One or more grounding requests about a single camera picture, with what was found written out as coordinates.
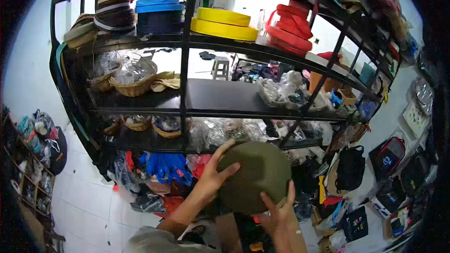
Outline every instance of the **white plastic stool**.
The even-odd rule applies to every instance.
[[[216,80],[217,77],[225,77],[225,80],[228,80],[228,70],[229,70],[229,60],[227,57],[214,58],[214,64],[212,64],[211,70],[213,80]]]

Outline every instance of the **yellow ribbon roll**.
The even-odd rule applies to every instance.
[[[197,11],[197,19],[241,27],[247,27],[250,24],[250,16],[228,10],[203,7],[200,7]]]
[[[258,30],[252,27],[239,27],[192,18],[191,31],[237,40],[255,41]]]

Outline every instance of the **grey sleeve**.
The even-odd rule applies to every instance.
[[[178,244],[173,234],[152,227],[142,227],[128,240],[124,253],[216,253],[205,245]]]

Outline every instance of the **human hand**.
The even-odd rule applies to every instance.
[[[294,182],[292,180],[289,182],[288,197],[284,205],[275,205],[270,197],[264,192],[261,192],[261,199],[269,209],[270,216],[258,214],[256,216],[257,219],[272,237],[277,252],[292,252],[290,237],[298,230],[297,218],[295,217],[294,208],[292,206],[295,200]]]
[[[220,173],[217,172],[217,164],[222,159],[223,154],[234,144],[234,140],[228,140],[216,150],[208,164],[206,164],[205,170],[199,181],[190,193],[188,198],[200,205],[201,208],[214,200],[217,197],[217,191],[223,185],[225,180],[228,177],[233,176],[239,170],[241,166],[240,163],[234,163],[228,166],[224,171]]]

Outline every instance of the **metal shelving unit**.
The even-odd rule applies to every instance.
[[[112,147],[114,149],[139,149],[160,152],[194,152],[194,148],[188,144],[188,133],[186,132],[186,118],[188,117],[228,117],[228,118],[255,118],[255,119],[292,119],[296,124],[291,127],[288,135],[284,139],[274,142],[281,149],[293,149],[321,145],[322,139],[306,140],[294,142],[289,140],[294,129],[302,120],[331,121],[339,123],[342,127],[357,122],[354,115],[340,117],[337,115],[324,115],[309,111],[320,88],[326,78],[340,81],[352,88],[357,89],[367,98],[375,102],[380,101],[380,97],[370,90],[369,86],[364,86],[357,78],[346,70],[336,66],[337,54],[344,38],[349,37],[359,48],[366,53],[369,58],[378,66],[378,71],[384,72],[393,81],[394,77],[388,72],[386,67],[386,48],[390,42],[390,36],[386,38],[386,45],[377,45],[370,34],[358,25],[362,16],[361,12],[352,15],[336,5],[332,0],[320,0],[319,14],[325,20],[337,27],[340,37],[336,43],[333,55],[326,66],[307,60],[296,54],[285,52],[281,49],[268,47],[265,37],[258,37],[256,42],[244,42],[233,39],[201,35],[190,31],[190,22],[194,14],[195,0],[187,0],[184,19],[184,28],[181,33],[161,34],[148,37],[146,40],[137,37],[121,37],[106,41],[87,42],[76,49],[64,49],[64,60],[80,59],[84,56],[92,56],[102,52],[130,49],[130,48],[154,48],[170,47],[181,48],[181,77],[180,90],[166,89],[161,93],[147,93],[139,97],[129,98],[120,93],[95,93],[91,94],[93,100],[91,104],[86,102],[88,94],[79,96],[82,102],[75,101],[74,92],[86,90],[79,88],[72,91],[65,83],[62,71],[56,62],[57,48],[59,46],[54,31],[54,6],[56,3],[65,0],[52,0],[51,5],[51,38],[52,56],[50,59],[50,71],[53,80],[61,93],[64,106],[70,121],[74,124],[74,129],[80,137],[82,144],[88,151],[93,161],[101,161],[98,158],[102,147]],[[309,6],[314,0],[297,0]],[[296,70],[309,70],[322,75],[319,85],[316,87],[307,105],[299,111],[273,109],[268,107],[257,94],[256,85],[243,82],[212,81],[207,79],[187,78],[188,56],[190,48],[212,49],[224,52],[242,53],[246,55],[259,56],[265,60],[277,60],[292,65]],[[121,131],[121,136],[104,142],[95,133],[94,119],[101,114],[170,114],[181,117],[183,135],[177,139],[166,139],[159,136],[152,129],[144,132],[134,132],[129,129]],[[213,152],[216,147],[204,149],[202,153]]]

